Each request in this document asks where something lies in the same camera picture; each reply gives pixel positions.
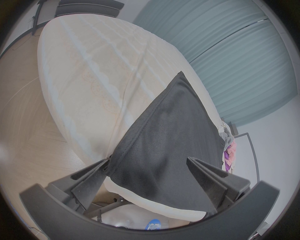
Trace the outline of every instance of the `whiteboard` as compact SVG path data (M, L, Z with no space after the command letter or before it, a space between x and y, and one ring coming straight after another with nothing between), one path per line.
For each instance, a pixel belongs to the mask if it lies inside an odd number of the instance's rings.
M259 171L255 151L248 133L235 137L236 160L232 173L242 178L248 179L250 188L259 181Z

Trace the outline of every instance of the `folded black fabric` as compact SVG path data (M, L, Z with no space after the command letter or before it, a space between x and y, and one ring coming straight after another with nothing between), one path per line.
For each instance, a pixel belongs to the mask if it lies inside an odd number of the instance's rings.
M111 156L107 176L120 187L177 209L215 212L186 160L222 168L224 140L183 72L129 128Z

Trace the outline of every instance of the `blue sticker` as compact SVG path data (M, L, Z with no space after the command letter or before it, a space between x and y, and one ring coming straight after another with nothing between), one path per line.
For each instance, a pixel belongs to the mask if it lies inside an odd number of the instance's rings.
M158 219L151 220L145 230L156 230L161 228L161 222Z

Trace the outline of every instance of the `curtain fold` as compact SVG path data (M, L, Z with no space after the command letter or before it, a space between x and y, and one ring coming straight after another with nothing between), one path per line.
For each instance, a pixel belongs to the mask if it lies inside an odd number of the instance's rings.
M251 0L151 0L133 23L177 47L227 123L255 121L297 94L284 43Z

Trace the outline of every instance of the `cream fabric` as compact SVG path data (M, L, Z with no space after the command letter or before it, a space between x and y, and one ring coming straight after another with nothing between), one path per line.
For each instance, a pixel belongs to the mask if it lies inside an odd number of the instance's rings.
M37 57L51 115L86 165L110 156L129 127L180 71L217 129L222 126L207 90L184 56L132 23L94 14L55 18L41 33ZM144 203L133 203L146 208Z

